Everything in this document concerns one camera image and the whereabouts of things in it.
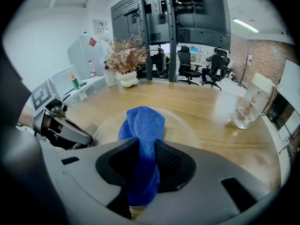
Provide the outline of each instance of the plastic bottle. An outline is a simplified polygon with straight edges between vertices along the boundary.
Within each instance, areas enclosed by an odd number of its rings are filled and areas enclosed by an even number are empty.
[[[115,73],[109,69],[108,65],[105,65],[103,75],[108,87],[117,85]]]
[[[256,73],[245,96],[232,114],[234,124],[241,129],[250,127],[266,107],[274,89],[275,85],[270,79]]]
[[[91,77],[96,77],[97,76],[94,64],[92,63],[91,60],[89,60],[89,70],[90,70],[90,76]]]
[[[75,90],[78,90],[79,89],[79,82],[78,80],[74,77],[74,74],[71,73],[71,78],[72,78],[72,84],[75,88]]]

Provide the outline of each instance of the computer monitor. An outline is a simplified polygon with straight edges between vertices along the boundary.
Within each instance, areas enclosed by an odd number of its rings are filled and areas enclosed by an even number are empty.
[[[150,45],[166,44],[169,20],[166,0],[159,0],[161,12],[154,11],[155,0],[143,0]],[[176,42],[202,44],[230,50],[230,16],[226,0],[177,0],[175,12]],[[142,36],[138,0],[121,0],[111,8],[113,37],[119,41],[132,34]]]
[[[170,53],[170,44],[161,44],[161,48],[164,50],[164,53]]]

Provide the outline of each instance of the white wall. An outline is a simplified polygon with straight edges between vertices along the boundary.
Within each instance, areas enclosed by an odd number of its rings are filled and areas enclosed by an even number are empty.
[[[43,8],[14,18],[3,45],[30,90],[71,65],[67,49],[87,30],[87,20],[87,10],[75,7]]]
[[[113,39],[113,24],[110,6],[103,6],[98,0],[88,0],[86,3],[86,8],[89,12],[88,34],[91,34],[93,36],[95,35],[93,24],[93,20],[95,19],[107,22],[109,29],[108,37],[110,39]],[[104,50],[104,55],[106,56],[107,49],[109,48],[108,43],[98,37],[96,37],[95,39],[101,43]]]

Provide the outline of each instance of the green bottle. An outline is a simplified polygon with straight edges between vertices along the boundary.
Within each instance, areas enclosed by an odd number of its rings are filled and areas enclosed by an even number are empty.
[[[73,73],[71,73],[71,78],[72,78],[72,84],[73,84],[75,90],[78,90],[79,89],[79,83],[78,83],[77,79],[74,77]]]

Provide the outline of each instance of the glass plate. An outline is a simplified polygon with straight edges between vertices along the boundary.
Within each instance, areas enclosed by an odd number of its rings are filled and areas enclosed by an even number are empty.
[[[150,106],[150,108],[165,118],[164,140],[201,148],[198,136],[178,115],[160,107]],[[112,143],[118,140],[119,129],[126,118],[126,111],[122,111],[106,120],[94,133],[92,146]]]

